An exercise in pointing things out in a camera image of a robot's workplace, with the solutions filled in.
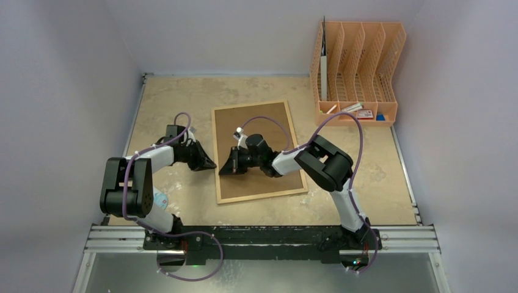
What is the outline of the white marker pen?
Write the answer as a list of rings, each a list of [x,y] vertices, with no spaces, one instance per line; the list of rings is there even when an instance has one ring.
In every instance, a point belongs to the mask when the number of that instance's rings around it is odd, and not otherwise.
[[[341,112],[356,112],[358,110],[361,110],[363,109],[363,103],[355,103],[353,105],[350,105],[348,107],[345,107],[343,109],[341,109]]]

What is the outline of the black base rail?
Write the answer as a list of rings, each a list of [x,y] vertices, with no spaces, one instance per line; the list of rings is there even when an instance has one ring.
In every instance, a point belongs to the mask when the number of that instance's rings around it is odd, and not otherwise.
[[[165,237],[138,226],[93,226],[86,253],[152,253],[182,259],[293,260],[363,266],[374,254],[438,253],[431,226],[381,226],[353,233],[339,225],[184,226],[180,237]]]

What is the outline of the white chalk stick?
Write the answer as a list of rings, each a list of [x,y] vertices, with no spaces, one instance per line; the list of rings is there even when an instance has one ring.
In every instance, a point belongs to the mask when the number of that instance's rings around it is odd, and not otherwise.
[[[334,104],[327,112],[326,114],[331,114],[336,108],[338,107],[337,104]]]

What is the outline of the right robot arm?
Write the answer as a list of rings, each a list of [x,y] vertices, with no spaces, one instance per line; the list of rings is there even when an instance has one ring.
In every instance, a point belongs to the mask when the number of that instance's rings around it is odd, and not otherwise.
[[[245,139],[244,146],[231,147],[219,174],[243,175],[248,169],[258,167],[266,176],[279,178],[303,170],[330,193],[344,230],[344,243],[358,248],[367,240],[369,223],[352,188],[355,175],[352,166],[353,160],[347,153],[319,135],[296,150],[273,151],[262,135],[253,134]]]

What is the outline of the blue white tape dispenser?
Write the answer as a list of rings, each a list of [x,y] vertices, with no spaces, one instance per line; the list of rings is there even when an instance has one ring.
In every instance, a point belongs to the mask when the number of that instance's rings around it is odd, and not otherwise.
[[[166,209],[168,204],[169,204],[169,200],[168,200],[168,197],[165,193],[161,192],[160,190],[158,189],[153,189],[153,198],[154,198],[154,202],[161,208],[161,209]]]

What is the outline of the orange desk file organizer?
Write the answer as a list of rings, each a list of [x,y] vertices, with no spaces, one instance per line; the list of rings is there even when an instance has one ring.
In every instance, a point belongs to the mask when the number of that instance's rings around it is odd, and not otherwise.
[[[353,119],[341,109],[363,103],[373,119],[358,119],[363,126],[391,127],[398,111],[393,76],[406,42],[400,22],[326,21],[327,101],[321,101],[320,56],[322,21],[318,25],[310,64],[310,86],[315,105],[315,123],[320,125],[333,114],[330,126],[353,126]],[[326,112],[334,105],[338,107]],[[386,121],[376,121],[383,114]]]

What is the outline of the red white small box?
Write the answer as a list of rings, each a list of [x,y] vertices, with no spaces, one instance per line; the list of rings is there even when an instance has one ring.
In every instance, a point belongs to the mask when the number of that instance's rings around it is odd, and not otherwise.
[[[372,110],[358,110],[357,113],[356,113],[356,117],[358,119],[373,119],[374,118],[374,113]]]

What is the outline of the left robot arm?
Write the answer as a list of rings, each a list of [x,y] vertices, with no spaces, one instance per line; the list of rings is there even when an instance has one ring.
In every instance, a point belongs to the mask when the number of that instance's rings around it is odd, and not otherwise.
[[[207,155],[194,133],[185,126],[167,125],[159,140],[164,146],[153,146],[144,154],[112,157],[107,160],[100,194],[103,213],[140,223],[159,233],[158,241],[168,250],[182,241],[180,218],[160,208],[154,200],[153,174],[177,162],[193,172],[212,170],[216,164]]]

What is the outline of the white folder in organizer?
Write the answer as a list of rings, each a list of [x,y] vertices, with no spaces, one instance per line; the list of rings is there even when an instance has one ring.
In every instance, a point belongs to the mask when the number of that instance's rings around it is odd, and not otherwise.
[[[320,56],[320,76],[321,76],[321,101],[327,101],[327,49],[326,49],[326,18],[322,21],[322,42]]]

